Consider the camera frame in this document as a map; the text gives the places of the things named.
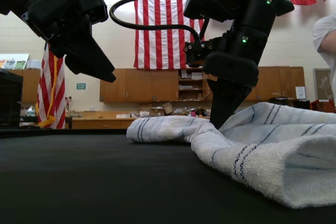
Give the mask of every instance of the poster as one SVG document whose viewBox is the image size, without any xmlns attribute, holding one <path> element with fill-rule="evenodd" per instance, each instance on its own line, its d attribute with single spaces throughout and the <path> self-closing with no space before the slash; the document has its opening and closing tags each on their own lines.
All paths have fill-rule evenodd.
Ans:
<svg viewBox="0 0 336 224">
<path fill-rule="evenodd" d="M 15 65 L 15 69 L 24 69 L 26 65 L 26 61 L 18 60 Z"/>
<path fill-rule="evenodd" d="M 28 58 L 29 54 L 0 54 L 0 68 L 24 69 Z"/>
<path fill-rule="evenodd" d="M 314 69 L 315 92 L 317 100 L 333 100 L 330 84 L 330 69 Z"/>
<path fill-rule="evenodd" d="M 11 59 L 11 60 L 6 60 L 6 63 L 4 64 L 4 69 L 14 69 L 15 66 L 15 60 Z"/>
</svg>

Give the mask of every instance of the framed picture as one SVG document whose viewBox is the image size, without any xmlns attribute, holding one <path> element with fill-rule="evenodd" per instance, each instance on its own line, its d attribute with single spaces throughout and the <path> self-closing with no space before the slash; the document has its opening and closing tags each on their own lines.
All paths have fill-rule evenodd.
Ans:
<svg viewBox="0 0 336 224">
<path fill-rule="evenodd" d="M 314 69 L 315 92 L 317 100 L 333 100 L 334 96 L 330 84 L 330 69 Z"/>
</svg>

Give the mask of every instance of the black table surface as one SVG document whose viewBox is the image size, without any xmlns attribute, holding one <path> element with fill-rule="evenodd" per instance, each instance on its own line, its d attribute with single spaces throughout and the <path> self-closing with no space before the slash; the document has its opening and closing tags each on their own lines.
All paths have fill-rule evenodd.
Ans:
<svg viewBox="0 0 336 224">
<path fill-rule="evenodd" d="M 0 222 L 320 223 L 336 207 L 290 210 L 204 165 L 183 144 L 120 135 L 0 139 Z"/>
</svg>

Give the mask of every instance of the black cable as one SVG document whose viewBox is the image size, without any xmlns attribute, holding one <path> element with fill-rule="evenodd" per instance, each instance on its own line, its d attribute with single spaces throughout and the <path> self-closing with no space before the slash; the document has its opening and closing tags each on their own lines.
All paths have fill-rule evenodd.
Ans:
<svg viewBox="0 0 336 224">
<path fill-rule="evenodd" d="M 200 40 L 202 40 L 203 37 L 204 37 L 205 30 L 206 30 L 206 28 L 208 27 L 209 21 L 210 21 L 209 18 L 204 19 L 204 23 L 203 23 L 201 32 L 199 33 L 199 39 L 200 39 Z"/>
<path fill-rule="evenodd" d="M 160 25 L 160 26 L 145 26 L 145 25 L 137 25 L 137 24 L 132 24 L 132 23 L 127 23 L 124 22 L 120 19 L 118 19 L 114 12 L 116 11 L 117 8 L 119 8 L 120 6 L 127 4 L 129 2 L 134 2 L 136 0 L 121 0 L 117 3 L 115 3 L 114 5 L 112 5 L 111 9 L 110 9 L 110 17 L 111 19 L 116 22 L 118 25 L 126 27 L 126 28 L 131 28 L 131 29 L 136 29 L 136 30 L 168 30 L 168 29 L 183 29 L 183 30 L 187 30 L 190 31 L 191 34 L 194 37 L 194 40 L 200 40 L 200 37 L 198 35 L 198 33 L 189 26 L 185 26 L 185 25 Z"/>
</svg>

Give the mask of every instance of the cabinet door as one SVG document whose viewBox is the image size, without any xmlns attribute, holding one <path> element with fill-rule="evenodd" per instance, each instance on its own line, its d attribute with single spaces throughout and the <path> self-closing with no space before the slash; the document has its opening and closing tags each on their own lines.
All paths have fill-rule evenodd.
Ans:
<svg viewBox="0 0 336 224">
<path fill-rule="evenodd" d="M 39 69 L 23 70 L 22 103 L 37 102 L 37 88 L 40 82 Z"/>
<path fill-rule="evenodd" d="M 259 80 L 256 86 L 258 100 L 268 101 L 281 96 L 280 71 L 277 67 L 260 67 Z"/>
<path fill-rule="evenodd" d="M 149 102 L 152 100 L 151 72 L 126 69 L 126 100 L 129 102 Z"/>
<path fill-rule="evenodd" d="M 127 101 L 125 89 L 126 69 L 116 69 L 113 74 L 116 76 L 116 80 L 113 83 L 100 81 L 101 102 Z"/>
<path fill-rule="evenodd" d="M 303 67 L 280 68 L 281 95 L 296 100 L 295 87 L 304 87 Z"/>
<path fill-rule="evenodd" d="M 151 100 L 177 101 L 179 99 L 178 70 L 151 72 Z"/>
</svg>

